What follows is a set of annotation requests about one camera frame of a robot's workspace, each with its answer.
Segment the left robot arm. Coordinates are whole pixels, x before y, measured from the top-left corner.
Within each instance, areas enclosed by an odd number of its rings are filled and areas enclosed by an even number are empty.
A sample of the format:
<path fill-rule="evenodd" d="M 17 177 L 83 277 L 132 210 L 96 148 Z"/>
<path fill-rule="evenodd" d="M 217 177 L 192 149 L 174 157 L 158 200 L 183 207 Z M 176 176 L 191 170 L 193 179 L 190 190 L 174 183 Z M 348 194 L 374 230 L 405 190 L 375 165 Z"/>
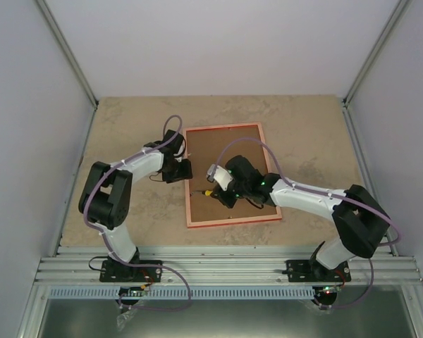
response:
<path fill-rule="evenodd" d="M 130 158 L 112 164 L 97 161 L 90 168 L 78 210 L 86 226 L 102 236 L 108 257 L 117 262 L 116 273 L 125 281 L 140 274 L 140 253 L 125 225 L 132 187 L 151 174 L 160 174 L 166 184 L 192 179 L 185 150 L 184 136 L 167 130 L 162 140 L 144 145 Z"/>

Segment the yellow handled screwdriver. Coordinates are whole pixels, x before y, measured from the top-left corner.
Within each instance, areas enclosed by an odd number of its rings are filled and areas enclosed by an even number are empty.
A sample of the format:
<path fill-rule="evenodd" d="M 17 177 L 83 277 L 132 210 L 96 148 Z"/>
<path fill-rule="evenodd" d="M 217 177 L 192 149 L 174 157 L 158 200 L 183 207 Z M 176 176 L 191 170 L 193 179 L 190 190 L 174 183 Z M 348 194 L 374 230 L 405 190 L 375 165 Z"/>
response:
<path fill-rule="evenodd" d="M 194 190 L 194 191 L 190 192 L 190 196 L 199 195 L 199 194 L 204 195 L 204 196 L 213 196 L 214 192 L 212 190 L 208 190 L 208 189 L 206 189 L 206 190 Z"/>

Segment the aluminium rail base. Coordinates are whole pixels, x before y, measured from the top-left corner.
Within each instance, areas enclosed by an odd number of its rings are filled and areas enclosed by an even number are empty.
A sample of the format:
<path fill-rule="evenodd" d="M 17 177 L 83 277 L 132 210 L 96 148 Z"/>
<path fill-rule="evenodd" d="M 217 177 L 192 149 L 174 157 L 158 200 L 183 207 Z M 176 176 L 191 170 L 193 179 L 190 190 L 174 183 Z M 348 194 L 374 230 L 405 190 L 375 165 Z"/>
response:
<path fill-rule="evenodd" d="M 170 267 L 161 277 L 160 288 L 171 295 L 189 285 L 202 292 L 232 288 L 259 291 L 271 297 L 275 291 L 290 290 L 294 296 L 305 293 L 308 282 L 291 282 L 282 272 L 288 260 L 309 258 L 310 246 L 143 246 L 141 257 L 160 260 Z M 38 337 L 50 297 L 110 297 L 119 282 L 99 281 L 99 273 L 86 264 L 103 256 L 103 246 L 59 246 L 52 256 L 41 258 L 18 331 L 19 337 Z M 398 256 L 391 247 L 377 249 L 373 257 L 348 261 L 352 276 L 346 286 L 396 286 L 405 300 L 412 331 L 423 337 L 423 279 L 416 260 Z"/>

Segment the aluminium corner post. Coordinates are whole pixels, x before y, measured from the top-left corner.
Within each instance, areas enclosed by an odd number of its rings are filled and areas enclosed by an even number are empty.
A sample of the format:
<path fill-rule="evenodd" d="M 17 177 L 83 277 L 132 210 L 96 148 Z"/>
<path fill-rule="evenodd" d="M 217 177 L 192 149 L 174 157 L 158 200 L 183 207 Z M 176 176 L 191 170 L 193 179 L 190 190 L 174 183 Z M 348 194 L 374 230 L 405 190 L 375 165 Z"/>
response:
<path fill-rule="evenodd" d="M 45 20 L 46 24 L 49 27 L 50 32 L 53 35 L 55 42 L 58 44 L 62 54 L 64 55 L 65 59 L 67 60 L 71 70 L 73 71 L 75 77 L 79 85 L 81 86 L 82 90 L 84 91 L 86 97 L 88 98 L 89 102 L 92 104 L 94 109 L 98 107 L 98 99 L 94 95 L 92 88 L 85 77 L 84 72 L 82 71 L 80 64 L 78 63 L 69 43 L 62 32 L 57 20 L 50 9 L 47 1 L 45 0 L 35 0 L 35 4 L 38 7 L 40 13 L 42 14 L 43 19 Z"/>
<path fill-rule="evenodd" d="M 388 17 L 386 24 L 381 29 L 381 32 L 377 37 L 373 47 L 371 48 L 368 56 L 364 60 L 364 63 L 362 64 L 362 67 L 360 68 L 356 78 L 352 82 L 348 93 L 342 99 L 342 104 L 344 108 L 348 108 L 350 106 L 351 102 L 355 98 L 356 93 L 362 86 L 362 83 L 368 76 L 370 70 L 373 68 L 377 59 L 380 57 L 381 52 L 387 45 L 387 42 L 391 38 L 392 34 L 399 25 L 399 22 L 402 20 L 402 17 L 405 15 L 411 3 L 411 0 L 400 0 L 396 2 L 396 5 L 394 6 L 390 16 Z"/>

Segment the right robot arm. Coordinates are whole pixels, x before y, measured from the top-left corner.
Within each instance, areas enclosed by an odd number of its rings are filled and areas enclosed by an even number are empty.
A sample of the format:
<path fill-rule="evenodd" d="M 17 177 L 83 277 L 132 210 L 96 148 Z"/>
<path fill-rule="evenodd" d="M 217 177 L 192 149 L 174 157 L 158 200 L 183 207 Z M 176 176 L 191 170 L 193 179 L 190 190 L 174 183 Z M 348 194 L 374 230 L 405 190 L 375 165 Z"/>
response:
<path fill-rule="evenodd" d="M 362 186 L 324 189 L 292 182 L 278 173 L 261 174 L 245 157 L 235 156 L 224 167 L 211 165 L 207 179 L 215 183 L 211 196 L 227 208 L 245 199 L 257 208 L 294 208 L 334 223 L 337 237 L 322 242 L 307 260 L 289 260 L 291 282 L 349 280 L 348 260 L 369 259 L 381 243 L 389 217 Z"/>

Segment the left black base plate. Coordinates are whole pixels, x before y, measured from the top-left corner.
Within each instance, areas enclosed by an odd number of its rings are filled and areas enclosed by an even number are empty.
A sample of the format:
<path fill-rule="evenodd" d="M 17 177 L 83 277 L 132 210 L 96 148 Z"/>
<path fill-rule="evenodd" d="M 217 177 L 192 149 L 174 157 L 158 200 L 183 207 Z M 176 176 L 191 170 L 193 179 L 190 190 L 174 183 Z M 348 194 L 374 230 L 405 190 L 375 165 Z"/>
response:
<path fill-rule="evenodd" d="M 162 265 L 158 260 L 141 260 L 142 268 L 131 268 L 110 258 L 102 262 L 100 282 L 141 282 L 153 283 L 161 280 L 161 268 L 149 265 Z"/>

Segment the left aluminium corner post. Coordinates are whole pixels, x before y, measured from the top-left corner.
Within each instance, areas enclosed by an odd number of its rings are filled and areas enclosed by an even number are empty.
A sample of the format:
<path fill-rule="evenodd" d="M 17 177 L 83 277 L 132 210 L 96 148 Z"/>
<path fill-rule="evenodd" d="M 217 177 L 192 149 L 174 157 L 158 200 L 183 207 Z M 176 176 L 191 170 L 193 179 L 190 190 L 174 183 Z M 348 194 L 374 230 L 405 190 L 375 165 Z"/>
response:
<path fill-rule="evenodd" d="M 84 91 L 86 97 L 88 98 L 89 102 L 92 104 L 94 109 L 98 107 L 98 99 L 94 95 L 92 88 L 85 77 L 84 72 L 82 71 L 80 64 L 78 63 L 69 43 L 62 32 L 57 20 L 50 9 L 47 1 L 45 0 L 35 0 L 35 4 L 38 7 L 40 13 L 42 14 L 43 19 L 45 20 L 46 24 L 49 27 L 50 32 L 53 35 L 55 42 L 58 44 L 62 54 L 64 55 L 65 59 L 67 60 L 71 70 L 73 71 L 75 77 L 79 85 L 81 86 L 82 90 Z"/>

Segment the right aluminium corner post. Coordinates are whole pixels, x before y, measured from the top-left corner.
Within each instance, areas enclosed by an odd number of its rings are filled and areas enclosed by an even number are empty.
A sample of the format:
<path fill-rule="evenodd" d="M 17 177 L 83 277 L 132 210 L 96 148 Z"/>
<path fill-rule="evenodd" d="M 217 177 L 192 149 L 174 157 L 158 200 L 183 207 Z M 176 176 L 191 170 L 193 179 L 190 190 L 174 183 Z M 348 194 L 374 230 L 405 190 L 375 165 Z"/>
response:
<path fill-rule="evenodd" d="M 362 67 L 360 68 L 356 78 L 352 82 L 348 93 L 342 99 L 342 104 L 344 108 L 348 108 L 350 106 L 351 102 L 355 98 L 356 93 L 362 86 L 362 83 L 368 76 L 370 70 L 373 68 L 377 59 L 380 57 L 381 52 L 387 45 L 387 42 L 391 38 L 392 34 L 399 25 L 399 22 L 402 20 L 402 17 L 405 15 L 411 3 L 411 0 L 400 0 L 396 2 L 396 5 L 394 6 L 390 16 L 388 17 L 386 24 L 381 29 L 381 32 L 377 37 L 373 47 L 371 48 L 368 56 L 364 60 L 364 63 L 362 64 Z"/>

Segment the red wooden picture frame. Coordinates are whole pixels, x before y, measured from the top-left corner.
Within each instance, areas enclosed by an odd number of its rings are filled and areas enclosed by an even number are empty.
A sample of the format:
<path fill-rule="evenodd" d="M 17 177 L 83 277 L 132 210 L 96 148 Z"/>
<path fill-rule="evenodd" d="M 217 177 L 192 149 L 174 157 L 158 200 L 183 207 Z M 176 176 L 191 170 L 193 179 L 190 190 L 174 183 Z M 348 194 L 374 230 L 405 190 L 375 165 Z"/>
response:
<path fill-rule="evenodd" d="M 203 228 L 278 221 L 280 208 L 250 197 L 250 185 L 272 171 L 260 122 L 185 128 L 187 227 Z"/>

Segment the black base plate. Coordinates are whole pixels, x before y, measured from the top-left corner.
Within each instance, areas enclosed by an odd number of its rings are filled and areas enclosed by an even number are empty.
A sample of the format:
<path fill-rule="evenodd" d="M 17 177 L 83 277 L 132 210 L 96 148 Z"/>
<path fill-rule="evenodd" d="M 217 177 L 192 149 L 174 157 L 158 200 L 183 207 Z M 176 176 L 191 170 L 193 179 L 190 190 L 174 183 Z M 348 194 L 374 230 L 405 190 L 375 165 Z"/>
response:
<path fill-rule="evenodd" d="M 327 269 L 319 263 L 308 260 L 287 260 L 282 271 L 289 282 L 350 282 L 352 280 L 348 262 L 339 264 L 334 269 Z"/>
<path fill-rule="evenodd" d="M 158 260 L 141 260 L 142 268 L 131 268 L 110 258 L 102 262 L 100 282 L 141 282 L 153 283 L 161 280 L 161 268 L 149 265 L 162 265 Z"/>

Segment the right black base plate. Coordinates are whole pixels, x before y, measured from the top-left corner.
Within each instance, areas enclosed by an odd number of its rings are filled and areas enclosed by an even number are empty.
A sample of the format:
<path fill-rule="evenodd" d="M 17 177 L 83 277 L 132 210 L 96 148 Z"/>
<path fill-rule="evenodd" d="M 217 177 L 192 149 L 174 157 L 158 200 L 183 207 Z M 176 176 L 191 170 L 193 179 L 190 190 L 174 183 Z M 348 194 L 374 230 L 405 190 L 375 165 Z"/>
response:
<path fill-rule="evenodd" d="M 327 269 L 319 263 L 308 260 L 287 260 L 282 271 L 289 282 L 350 282 L 352 280 L 348 262 L 339 264 L 334 269 Z"/>

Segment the brown frame backing board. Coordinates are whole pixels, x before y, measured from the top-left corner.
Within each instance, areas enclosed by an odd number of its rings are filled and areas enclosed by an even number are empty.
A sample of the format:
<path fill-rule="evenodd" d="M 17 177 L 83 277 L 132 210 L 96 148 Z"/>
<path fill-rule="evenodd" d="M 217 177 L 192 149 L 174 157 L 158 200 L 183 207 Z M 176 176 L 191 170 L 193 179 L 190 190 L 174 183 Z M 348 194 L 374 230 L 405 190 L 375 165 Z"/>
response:
<path fill-rule="evenodd" d="M 233 208 L 226 208 L 210 196 L 190 196 L 190 192 L 194 190 L 213 189 L 215 184 L 206 179 L 207 170 L 232 141 L 242 137 L 265 141 L 260 122 L 190 127 L 184 129 L 183 134 L 186 138 L 185 156 L 191 162 L 193 174 L 193 178 L 185 184 L 188 228 L 262 223 L 282 219 L 279 208 L 265 206 L 258 209 L 245 199 L 239 199 Z"/>

